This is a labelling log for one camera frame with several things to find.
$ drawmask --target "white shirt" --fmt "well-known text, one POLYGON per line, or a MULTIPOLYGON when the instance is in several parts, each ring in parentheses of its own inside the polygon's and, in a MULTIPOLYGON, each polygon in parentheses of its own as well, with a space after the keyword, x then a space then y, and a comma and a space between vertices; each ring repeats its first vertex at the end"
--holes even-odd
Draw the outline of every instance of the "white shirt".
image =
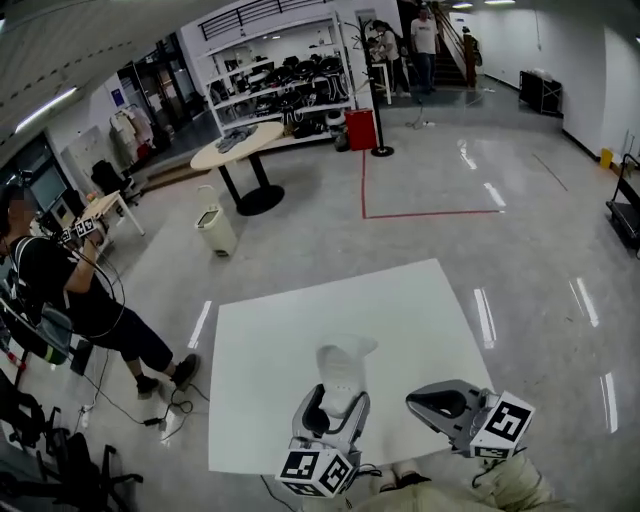
POLYGON ((436 53, 438 27, 434 19, 426 21, 415 19, 411 22, 411 35, 415 39, 418 53, 436 53))
POLYGON ((394 61, 400 54, 398 53, 398 44, 396 43, 396 35, 391 32, 391 30, 387 30, 382 37, 380 38, 380 42, 385 48, 385 55, 387 60, 394 61))

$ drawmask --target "yellow object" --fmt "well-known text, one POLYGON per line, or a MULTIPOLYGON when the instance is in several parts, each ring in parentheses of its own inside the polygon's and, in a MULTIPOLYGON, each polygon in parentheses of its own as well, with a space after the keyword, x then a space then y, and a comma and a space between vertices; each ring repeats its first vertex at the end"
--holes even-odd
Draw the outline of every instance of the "yellow object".
POLYGON ((600 152, 600 167, 603 169, 609 169, 612 161, 613 151, 607 148, 602 148, 602 151, 600 152))

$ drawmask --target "glossy tiled floor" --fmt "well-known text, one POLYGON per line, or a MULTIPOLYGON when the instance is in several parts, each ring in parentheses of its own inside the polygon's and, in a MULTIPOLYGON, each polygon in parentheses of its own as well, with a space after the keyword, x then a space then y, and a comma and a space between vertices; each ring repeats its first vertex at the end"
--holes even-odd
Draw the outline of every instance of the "glossy tiled floor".
MULTIPOLYGON (((395 155, 364 161, 368 217, 499 213, 365 220, 361 153, 328 145, 272 153, 263 163, 286 196, 262 216, 237 216, 214 173, 143 198, 135 213, 147 235, 123 223, 112 253, 127 305, 183 357, 203 304, 212 301, 195 381, 207 390, 218 305, 438 258, 497 390, 537 407, 528 453, 558 494, 580 510, 637 510, 640 263, 606 215, 615 176, 555 134, 437 125, 389 128, 386 136, 395 155), (216 259, 193 230, 200 183, 223 191, 240 239, 230 261, 216 259), (482 294, 490 313, 476 300, 482 294)), ((230 172, 242 191, 255 186, 247 163, 230 172)), ((104 361, 98 356, 92 378, 104 361)), ((78 404, 91 401, 88 383, 35 363, 30 372, 25 388, 63 407, 73 428, 78 404)), ((160 399, 136 401, 117 355, 103 388, 136 418, 164 410, 160 399)), ((258 478, 207 471, 207 421, 215 416, 207 417, 195 393, 188 397, 197 414, 166 442, 100 398, 86 430, 92 453, 113 444, 122 467, 145 476, 130 489, 139 510, 283 510, 258 478)), ((170 419, 169 430, 181 421, 170 419)), ((247 411, 247 421, 259 418, 247 411)), ((242 449, 232 433, 228 442, 242 449)), ((452 461, 460 462, 443 455, 421 463, 437 479, 452 461)))

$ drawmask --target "white trash can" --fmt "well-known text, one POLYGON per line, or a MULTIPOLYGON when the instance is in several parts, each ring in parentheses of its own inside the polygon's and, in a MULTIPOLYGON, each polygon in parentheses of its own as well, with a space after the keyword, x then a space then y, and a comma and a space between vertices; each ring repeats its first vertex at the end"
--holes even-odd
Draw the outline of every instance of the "white trash can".
POLYGON ((196 222, 195 228, 216 256, 225 258, 231 256, 238 244, 236 234, 218 203, 218 196, 210 185, 198 187, 198 199, 204 207, 204 212, 196 222))

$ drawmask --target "hanging clothes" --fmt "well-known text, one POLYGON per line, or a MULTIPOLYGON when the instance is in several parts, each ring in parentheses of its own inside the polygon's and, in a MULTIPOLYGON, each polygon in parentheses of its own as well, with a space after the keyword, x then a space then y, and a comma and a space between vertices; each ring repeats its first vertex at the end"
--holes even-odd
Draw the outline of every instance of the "hanging clothes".
POLYGON ((151 145, 153 142, 153 130, 151 122, 144 110, 137 106, 129 107, 133 117, 130 117, 131 124, 136 130, 136 136, 141 144, 151 145))
POLYGON ((112 134, 117 144, 122 148, 122 152, 126 154, 127 162, 132 164, 138 160, 138 139, 136 138, 136 130, 131 123, 129 116, 123 111, 119 111, 110 118, 111 128, 115 132, 112 134))

